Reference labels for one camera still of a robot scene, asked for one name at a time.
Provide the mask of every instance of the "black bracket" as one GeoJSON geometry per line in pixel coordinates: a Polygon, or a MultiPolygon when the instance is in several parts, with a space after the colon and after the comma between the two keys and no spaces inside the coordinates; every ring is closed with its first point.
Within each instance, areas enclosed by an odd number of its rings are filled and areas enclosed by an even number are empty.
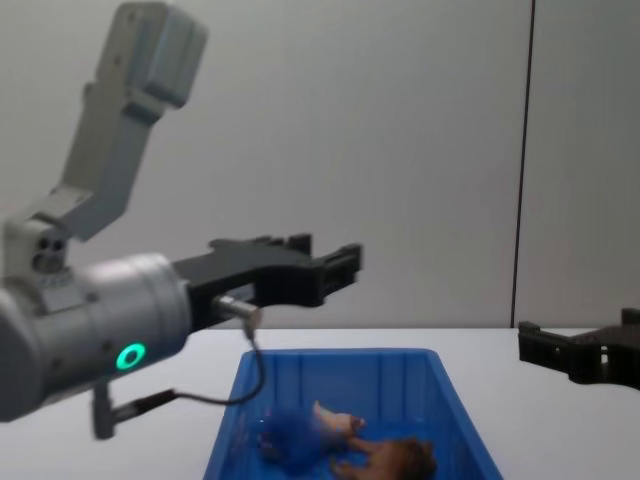
{"type": "Polygon", "coordinates": [[[623,309],[622,325],[566,337],[534,323],[518,325],[520,360],[565,372],[579,384],[613,383],[640,390],[640,310],[623,309]]]}
{"type": "Polygon", "coordinates": [[[347,245],[319,258],[311,256],[311,235],[252,240],[214,240],[212,252],[175,262],[187,282],[193,330],[224,322],[227,316],[212,309],[212,301],[249,286],[257,307],[295,305],[315,308],[325,298],[355,283],[362,267],[362,246],[347,245]]]}

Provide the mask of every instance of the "black cable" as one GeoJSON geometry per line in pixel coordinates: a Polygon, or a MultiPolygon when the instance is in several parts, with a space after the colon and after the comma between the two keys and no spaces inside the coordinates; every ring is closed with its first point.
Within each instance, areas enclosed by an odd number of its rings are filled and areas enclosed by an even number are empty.
{"type": "Polygon", "coordinates": [[[251,348],[256,355],[256,362],[258,363],[258,383],[255,387],[253,387],[253,390],[251,390],[246,395],[237,398],[231,398],[229,400],[222,400],[217,398],[205,397],[203,395],[197,395],[195,393],[176,392],[173,389],[165,390],[148,397],[139,398],[138,400],[134,400],[122,405],[121,407],[116,408],[114,412],[114,418],[116,418],[118,422],[124,422],[126,420],[139,417],[140,415],[161,407],[162,405],[166,405],[167,403],[172,402],[178,398],[184,398],[187,400],[206,403],[208,405],[218,405],[223,407],[241,405],[248,402],[249,400],[254,399],[256,396],[258,396],[258,394],[262,390],[262,387],[264,387],[264,384],[266,383],[267,372],[262,352],[256,344],[256,341],[253,338],[250,338],[249,342],[251,343],[251,348]]]}
{"type": "Polygon", "coordinates": [[[256,355],[256,362],[258,363],[258,383],[256,384],[255,387],[253,387],[253,390],[251,390],[249,393],[247,393],[246,395],[243,395],[241,397],[231,398],[229,400],[221,400],[221,399],[216,399],[216,398],[209,398],[209,397],[205,397],[205,396],[202,396],[202,395],[196,395],[194,393],[184,393],[184,392],[174,392],[175,397],[176,398],[185,398],[187,400],[194,400],[196,402],[207,403],[209,405],[221,405],[221,406],[224,406],[224,407],[231,407],[233,405],[241,405],[241,404],[246,403],[249,400],[252,400],[255,397],[257,397],[258,394],[260,393],[260,391],[262,390],[262,387],[264,387],[264,384],[265,384],[266,378],[267,378],[267,372],[266,372],[266,368],[265,368],[265,365],[264,365],[264,358],[262,357],[262,352],[258,348],[258,345],[256,344],[256,341],[251,339],[251,340],[249,340],[249,342],[251,342],[251,348],[253,348],[253,352],[256,355]]]}

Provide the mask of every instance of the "blue tray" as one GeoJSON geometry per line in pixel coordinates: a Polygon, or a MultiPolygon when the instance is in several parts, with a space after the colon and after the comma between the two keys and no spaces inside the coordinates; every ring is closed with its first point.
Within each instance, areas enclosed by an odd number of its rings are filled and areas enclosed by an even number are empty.
{"type": "MultiPolygon", "coordinates": [[[[430,350],[271,350],[267,384],[251,402],[226,409],[205,480],[285,480],[249,438],[251,424],[273,407],[329,410],[364,418],[369,439],[417,436],[435,447],[435,479],[501,479],[438,355],[430,350]]],[[[257,381],[255,355],[242,357],[232,396],[257,381]]],[[[305,479],[332,479],[319,465],[305,479]]]]}

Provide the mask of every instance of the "table surface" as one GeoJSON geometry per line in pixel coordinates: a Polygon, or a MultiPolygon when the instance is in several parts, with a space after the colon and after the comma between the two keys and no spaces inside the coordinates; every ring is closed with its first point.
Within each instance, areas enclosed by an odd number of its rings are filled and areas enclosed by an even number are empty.
{"type": "MultiPolygon", "coordinates": [[[[519,362],[515,330],[264,330],[258,338],[265,349],[433,349],[505,478],[640,475],[640,392],[579,386],[519,362]]],[[[238,331],[201,332],[178,356],[114,382],[113,396],[123,402],[175,387],[224,397],[247,349],[238,331]]],[[[0,425],[0,478],[200,479],[222,415],[178,400],[97,442],[82,394],[0,425]]]]}

